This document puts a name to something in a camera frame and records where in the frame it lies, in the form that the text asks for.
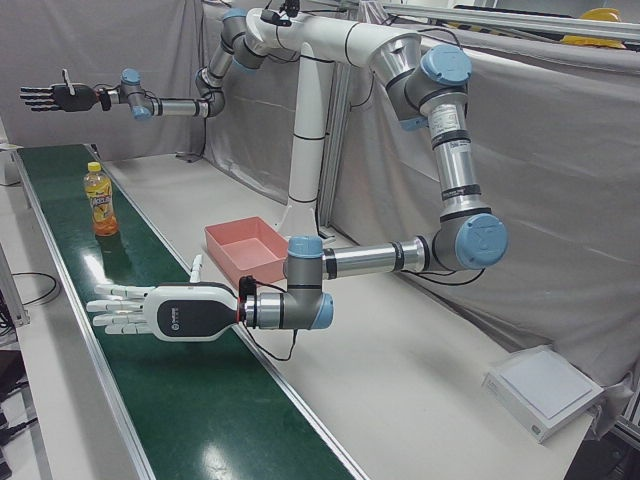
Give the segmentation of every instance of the bottle label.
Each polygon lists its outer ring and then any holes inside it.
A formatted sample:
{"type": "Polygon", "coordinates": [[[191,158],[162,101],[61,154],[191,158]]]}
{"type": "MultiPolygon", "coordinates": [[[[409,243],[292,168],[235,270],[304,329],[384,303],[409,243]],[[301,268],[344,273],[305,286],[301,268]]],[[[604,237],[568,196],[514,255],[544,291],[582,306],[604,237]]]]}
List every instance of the bottle label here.
{"type": "Polygon", "coordinates": [[[93,221],[104,222],[113,216],[113,203],[111,202],[111,185],[101,185],[93,189],[87,189],[87,197],[93,210],[93,221]]]}

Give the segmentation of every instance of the blue joint cap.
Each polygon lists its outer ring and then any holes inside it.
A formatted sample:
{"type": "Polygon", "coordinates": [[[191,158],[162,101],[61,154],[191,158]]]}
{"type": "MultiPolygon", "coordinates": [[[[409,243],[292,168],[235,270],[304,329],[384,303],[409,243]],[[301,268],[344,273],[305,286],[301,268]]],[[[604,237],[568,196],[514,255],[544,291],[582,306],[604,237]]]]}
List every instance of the blue joint cap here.
{"type": "Polygon", "coordinates": [[[131,113],[133,114],[133,118],[136,120],[148,120],[151,118],[151,112],[147,107],[143,107],[142,105],[135,105],[131,108],[131,113]]]}
{"type": "Polygon", "coordinates": [[[456,236],[456,257],[470,270],[498,263],[509,245],[504,224],[494,215],[481,213],[467,219],[456,236]]]}
{"type": "Polygon", "coordinates": [[[406,120],[400,120],[400,126],[405,132],[413,132],[428,127],[429,119],[423,116],[408,118],[406,120]]]}
{"type": "Polygon", "coordinates": [[[140,72],[133,68],[125,68],[120,78],[127,85],[140,85],[140,72]]]}
{"type": "Polygon", "coordinates": [[[222,21],[224,22],[227,18],[246,17],[246,16],[247,16],[246,10],[242,8],[232,8],[231,10],[227,10],[227,13],[225,13],[222,16],[222,21]]]}
{"type": "Polygon", "coordinates": [[[232,63],[236,67],[238,67],[240,70],[242,70],[244,73],[247,73],[249,75],[255,75],[255,73],[257,72],[257,70],[254,70],[253,68],[245,67],[239,61],[237,61],[235,58],[232,60],[232,63]]]}
{"type": "Polygon", "coordinates": [[[321,328],[327,328],[333,321],[333,298],[328,293],[322,294],[322,303],[316,319],[309,327],[309,330],[318,330],[321,328]]]}
{"type": "Polygon", "coordinates": [[[471,60],[455,45],[437,45],[420,59],[424,74],[441,85],[464,85],[471,76],[471,60]]]}
{"type": "Polygon", "coordinates": [[[322,239],[312,235],[291,237],[287,253],[295,258],[321,258],[322,239]]]}

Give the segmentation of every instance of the yellow hard hat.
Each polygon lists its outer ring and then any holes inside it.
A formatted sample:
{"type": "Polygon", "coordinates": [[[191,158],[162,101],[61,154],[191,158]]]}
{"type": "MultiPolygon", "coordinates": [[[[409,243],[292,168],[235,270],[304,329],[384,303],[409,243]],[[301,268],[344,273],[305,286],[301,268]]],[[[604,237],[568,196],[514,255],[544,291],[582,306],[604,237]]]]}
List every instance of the yellow hard hat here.
{"type": "MultiPolygon", "coordinates": [[[[599,20],[601,22],[620,22],[620,12],[615,8],[594,8],[580,16],[580,20],[599,20]]],[[[565,35],[561,43],[591,47],[627,48],[620,40],[607,38],[577,37],[565,35]]]]}

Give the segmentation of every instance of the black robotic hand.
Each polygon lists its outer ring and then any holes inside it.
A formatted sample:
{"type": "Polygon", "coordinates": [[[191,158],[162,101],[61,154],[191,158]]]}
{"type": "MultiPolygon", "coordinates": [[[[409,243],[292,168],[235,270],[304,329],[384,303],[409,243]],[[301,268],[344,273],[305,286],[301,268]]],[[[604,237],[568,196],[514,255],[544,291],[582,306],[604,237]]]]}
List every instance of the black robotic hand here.
{"type": "Polygon", "coordinates": [[[88,85],[56,83],[48,88],[22,87],[20,98],[34,112],[84,112],[98,103],[98,93],[88,85]]]}

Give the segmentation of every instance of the pink plastic tray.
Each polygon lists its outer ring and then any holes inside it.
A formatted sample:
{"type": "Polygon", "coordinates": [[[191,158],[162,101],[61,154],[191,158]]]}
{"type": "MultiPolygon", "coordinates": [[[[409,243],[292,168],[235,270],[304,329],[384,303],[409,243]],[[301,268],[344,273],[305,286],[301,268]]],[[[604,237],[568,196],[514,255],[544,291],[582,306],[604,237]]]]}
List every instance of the pink plastic tray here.
{"type": "Polygon", "coordinates": [[[260,217],[210,225],[204,232],[209,254],[234,286],[244,275],[265,283],[284,278],[287,241],[260,217]]]}

